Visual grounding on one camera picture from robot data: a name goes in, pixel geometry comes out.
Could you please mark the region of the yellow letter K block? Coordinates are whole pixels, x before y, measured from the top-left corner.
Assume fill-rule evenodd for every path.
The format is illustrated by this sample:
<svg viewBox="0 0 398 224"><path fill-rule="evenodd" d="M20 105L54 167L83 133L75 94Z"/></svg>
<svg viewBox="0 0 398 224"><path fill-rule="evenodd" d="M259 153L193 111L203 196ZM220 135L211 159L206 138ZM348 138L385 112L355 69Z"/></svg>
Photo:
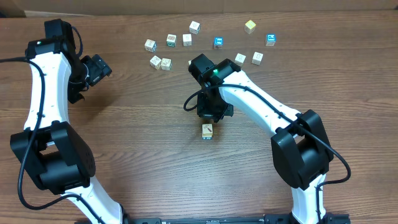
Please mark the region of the yellow letter K block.
<svg viewBox="0 0 398 224"><path fill-rule="evenodd" d="M213 126L211 123L202 124L202 137L213 137Z"/></svg>

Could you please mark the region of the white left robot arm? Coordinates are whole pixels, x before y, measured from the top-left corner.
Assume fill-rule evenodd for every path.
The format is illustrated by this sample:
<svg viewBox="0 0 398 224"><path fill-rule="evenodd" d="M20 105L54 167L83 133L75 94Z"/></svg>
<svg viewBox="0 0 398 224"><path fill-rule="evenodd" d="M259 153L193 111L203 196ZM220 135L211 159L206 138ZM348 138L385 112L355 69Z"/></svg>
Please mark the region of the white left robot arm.
<svg viewBox="0 0 398 224"><path fill-rule="evenodd" d="M95 176L90 147L70 125L68 104L83 99L112 69L99 56L83 56L76 46L78 34L69 23L46 21L45 38L29 42L18 62L32 70L30 110L24 130L13 134L10 146L21 163L17 192L21 203L41 210L64 199L73 202L90 223L127 223L128 215L104 190ZM45 205L30 205L22 193L23 175L36 187L59 198Z"/></svg>

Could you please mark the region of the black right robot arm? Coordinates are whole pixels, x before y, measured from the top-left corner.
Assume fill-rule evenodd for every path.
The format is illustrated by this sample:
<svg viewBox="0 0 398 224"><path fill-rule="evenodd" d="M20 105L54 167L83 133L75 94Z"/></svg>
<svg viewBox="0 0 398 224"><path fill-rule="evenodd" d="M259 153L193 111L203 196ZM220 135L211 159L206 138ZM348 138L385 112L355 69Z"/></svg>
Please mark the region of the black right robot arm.
<svg viewBox="0 0 398 224"><path fill-rule="evenodd" d="M321 186L333 154L319 115L278 102L230 59L214 64L201 54L190 61L188 71L201 85L195 106L199 117L218 122L238 108L270 136L274 167L292 188L289 222L333 223L323 206Z"/></svg>

